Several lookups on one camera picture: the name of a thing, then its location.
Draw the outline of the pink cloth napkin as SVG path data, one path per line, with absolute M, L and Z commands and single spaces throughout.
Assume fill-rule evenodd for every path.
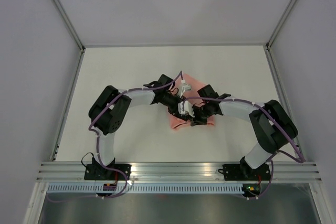
M 190 91 L 186 91 L 183 95 L 186 98 L 189 97 L 199 97 L 198 94 L 198 90 L 203 88 L 204 86 L 206 86 L 206 84 L 198 81 L 197 79 L 193 78 L 192 76 L 183 73 L 183 78 L 186 84 L 191 85 L 191 90 Z M 200 107 L 201 105 L 204 104 L 204 102 L 201 99 L 190 99 L 189 103 L 192 105 L 196 105 L 198 107 Z M 169 118 L 169 124 L 170 124 L 170 128 L 172 130 L 178 131 L 184 127 L 190 127 L 191 123 L 190 122 L 186 122 L 182 119 L 176 118 L 175 116 L 168 114 L 168 118 Z M 211 116 L 207 119 L 207 126 L 215 126 L 215 117 Z

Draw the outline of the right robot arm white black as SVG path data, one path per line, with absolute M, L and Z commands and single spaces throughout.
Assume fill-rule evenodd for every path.
M 231 116 L 251 123 L 257 140 L 251 151 L 243 156 L 239 165 L 223 165 L 221 173 L 228 180 L 255 180 L 258 176 L 269 179 L 267 161 L 270 161 L 281 148 L 291 144 L 299 156 L 304 158 L 293 142 L 298 130 L 293 121 L 276 100 L 266 103 L 236 99 L 230 94 L 219 95 L 211 85 L 198 90 L 201 106 L 192 107 L 192 125 L 204 125 L 208 118 L 215 115 Z

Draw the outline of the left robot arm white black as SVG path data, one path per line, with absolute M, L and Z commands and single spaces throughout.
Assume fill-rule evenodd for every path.
M 140 88 L 119 90 L 114 86 L 106 86 L 89 110 L 91 124 L 89 131 L 96 134 L 96 152 L 91 153 L 91 163 L 85 165 L 84 180 L 116 180 L 118 174 L 127 180 L 130 171 L 126 165 L 116 165 L 114 140 L 128 109 L 140 106 L 163 103 L 168 108 L 175 108 L 179 98 L 170 93 L 178 78 L 162 74 L 157 81 L 145 84 Z

